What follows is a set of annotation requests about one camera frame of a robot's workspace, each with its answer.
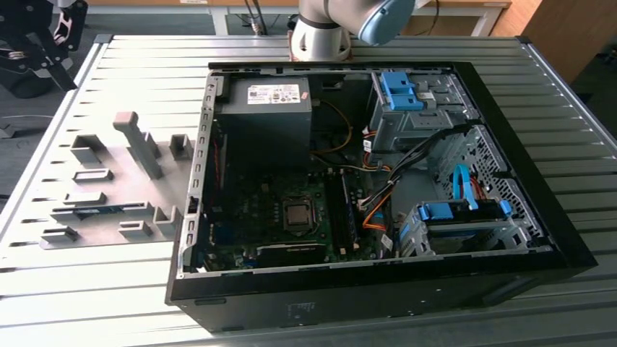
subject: wooden cabinet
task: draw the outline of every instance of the wooden cabinet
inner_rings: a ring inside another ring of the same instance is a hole
[[[571,83],[616,33],[616,0],[514,0],[491,35],[528,36]]]

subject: power supply label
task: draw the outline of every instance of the power supply label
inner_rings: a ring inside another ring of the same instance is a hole
[[[300,102],[300,85],[252,85],[250,87],[250,105]]]

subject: motherboard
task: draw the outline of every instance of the motherboard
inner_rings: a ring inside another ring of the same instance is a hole
[[[376,258],[376,237],[352,208],[364,196],[352,171],[255,173],[231,178],[204,264],[211,270]]]

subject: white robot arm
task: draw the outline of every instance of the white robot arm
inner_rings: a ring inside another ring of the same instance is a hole
[[[415,0],[300,0],[291,37],[299,61],[340,61],[351,53],[350,33],[372,46],[388,43],[410,20]]]

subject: gray fixture block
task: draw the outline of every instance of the gray fixture block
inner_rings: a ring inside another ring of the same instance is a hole
[[[96,151],[104,149],[106,145],[95,134],[78,135],[71,145],[71,152],[82,164],[100,163]]]
[[[152,235],[152,230],[143,220],[120,222],[118,232],[123,234],[127,239],[143,239]]]
[[[162,157],[162,151],[159,150],[159,146],[156,145],[155,138],[152,137],[151,132],[143,132],[142,135],[144,135],[146,145],[148,146],[150,150],[152,151],[152,154],[155,155],[155,158],[160,158]]]
[[[68,193],[63,203],[66,205],[90,205],[103,204],[107,201],[107,196],[103,192]]]
[[[146,145],[148,149],[152,151],[152,154],[155,155],[155,158],[162,157],[162,151],[159,150],[159,146],[156,145],[155,139],[152,138],[152,134],[150,132],[143,132],[142,136],[144,137]],[[132,147],[127,147],[128,152],[131,154],[131,157],[134,157],[135,161],[140,161],[140,158],[138,156],[138,153],[135,152]]]
[[[108,168],[94,168],[90,170],[79,170],[75,172],[74,181],[76,183],[111,181],[114,173]]]
[[[187,134],[175,134],[170,140],[174,160],[194,159],[194,145]]]
[[[58,221],[58,222],[79,222],[82,218],[78,216],[78,213],[75,211],[62,211],[62,212],[52,212],[50,216]]]
[[[0,123],[0,139],[10,139],[15,133],[16,131],[12,128],[11,124]]]
[[[152,207],[152,204],[148,201],[144,203],[144,206],[126,207],[123,208],[123,211],[131,217],[147,218],[155,215],[155,208]]]
[[[138,120],[139,116],[135,112],[118,112],[114,128],[127,137],[132,154],[139,159],[150,178],[159,179],[163,176],[162,167],[156,162],[155,153],[138,127]]]
[[[79,234],[70,226],[59,226],[43,230],[40,238],[51,244],[56,242],[74,242],[79,238]]]
[[[178,228],[183,222],[183,215],[180,214],[178,207],[172,206],[172,215],[167,218],[162,208],[158,207],[155,209],[154,221],[156,228],[162,231],[162,234],[168,237],[175,237]]]

